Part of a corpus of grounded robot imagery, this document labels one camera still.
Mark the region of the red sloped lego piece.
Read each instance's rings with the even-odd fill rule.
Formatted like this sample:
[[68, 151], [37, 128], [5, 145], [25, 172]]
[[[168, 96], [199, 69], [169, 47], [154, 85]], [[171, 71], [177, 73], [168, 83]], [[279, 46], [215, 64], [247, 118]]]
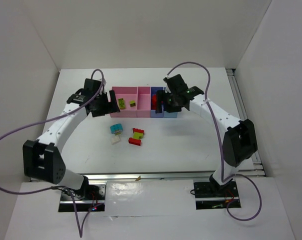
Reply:
[[151, 97], [151, 109], [156, 110], [157, 109], [157, 95], [154, 94]]

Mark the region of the lime green lego brick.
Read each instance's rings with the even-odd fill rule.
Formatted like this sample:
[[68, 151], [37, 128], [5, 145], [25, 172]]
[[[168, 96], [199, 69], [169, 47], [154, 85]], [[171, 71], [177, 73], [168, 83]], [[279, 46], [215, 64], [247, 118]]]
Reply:
[[136, 104], [136, 102], [135, 102], [134, 100], [131, 100], [131, 101], [129, 102], [129, 105], [130, 105], [131, 108], [133, 108], [133, 107], [135, 107], [137, 104]]

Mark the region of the teal rounded lego block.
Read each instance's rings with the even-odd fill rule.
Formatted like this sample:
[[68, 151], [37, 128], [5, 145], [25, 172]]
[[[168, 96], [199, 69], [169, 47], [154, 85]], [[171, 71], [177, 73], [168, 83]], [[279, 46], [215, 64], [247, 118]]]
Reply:
[[110, 128], [111, 134], [113, 134], [113, 135], [119, 135], [123, 132], [123, 126], [121, 123], [111, 125], [109, 128]]

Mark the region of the white lego brick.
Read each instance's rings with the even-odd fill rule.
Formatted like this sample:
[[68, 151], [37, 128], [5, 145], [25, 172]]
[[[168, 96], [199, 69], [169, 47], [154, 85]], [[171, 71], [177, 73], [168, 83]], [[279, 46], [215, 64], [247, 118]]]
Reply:
[[121, 141], [121, 137], [119, 135], [115, 135], [115, 136], [112, 136], [111, 137], [111, 144], [114, 145], [114, 144], [117, 144]]

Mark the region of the red green lego assembly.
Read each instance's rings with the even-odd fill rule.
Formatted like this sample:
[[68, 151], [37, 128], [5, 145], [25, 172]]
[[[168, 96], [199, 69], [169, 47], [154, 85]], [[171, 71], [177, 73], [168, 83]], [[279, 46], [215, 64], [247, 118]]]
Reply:
[[145, 131], [142, 129], [133, 128], [132, 132], [133, 136], [128, 139], [128, 143], [131, 145], [141, 146]]

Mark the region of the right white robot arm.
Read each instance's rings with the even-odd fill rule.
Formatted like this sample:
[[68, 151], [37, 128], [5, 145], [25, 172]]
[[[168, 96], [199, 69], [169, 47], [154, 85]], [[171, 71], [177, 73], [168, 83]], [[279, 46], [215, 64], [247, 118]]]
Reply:
[[156, 92], [156, 113], [176, 113], [185, 108], [215, 127], [220, 164], [209, 177], [209, 187], [213, 193], [222, 191], [237, 174], [242, 162], [258, 150], [253, 122], [229, 114], [208, 98], [207, 90], [197, 86], [188, 87], [179, 74], [167, 76], [163, 81], [166, 83], [165, 89]]

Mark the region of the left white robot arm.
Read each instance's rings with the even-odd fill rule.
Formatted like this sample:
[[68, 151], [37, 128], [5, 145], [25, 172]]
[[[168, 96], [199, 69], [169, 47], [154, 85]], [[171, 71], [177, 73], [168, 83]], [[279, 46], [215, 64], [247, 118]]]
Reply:
[[89, 179], [67, 169], [61, 152], [78, 125], [89, 115], [101, 117], [120, 111], [113, 90], [105, 91], [104, 79], [87, 78], [84, 87], [66, 101], [61, 115], [36, 140], [22, 146], [23, 168], [27, 177], [66, 187], [82, 199], [91, 190]]

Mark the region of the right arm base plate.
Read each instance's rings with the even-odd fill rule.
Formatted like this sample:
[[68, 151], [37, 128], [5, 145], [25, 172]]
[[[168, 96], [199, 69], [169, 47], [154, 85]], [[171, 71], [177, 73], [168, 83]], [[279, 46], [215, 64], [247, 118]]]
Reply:
[[190, 194], [195, 197], [196, 210], [216, 210], [229, 208], [241, 208], [238, 186], [232, 181], [228, 186], [214, 192], [208, 181], [193, 183]]

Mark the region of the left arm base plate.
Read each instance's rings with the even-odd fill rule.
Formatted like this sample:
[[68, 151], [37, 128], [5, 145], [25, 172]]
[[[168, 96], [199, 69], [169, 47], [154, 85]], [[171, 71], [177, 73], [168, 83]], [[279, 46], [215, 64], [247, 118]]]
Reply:
[[[92, 212], [104, 212], [106, 189], [106, 183], [99, 183], [92, 185], [85, 196], [77, 196], [73, 194], [77, 211], [87, 212], [90, 208], [92, 208]], [[58, 212], [74, 212], [72, 197], [66, 190], [61, 192]]]

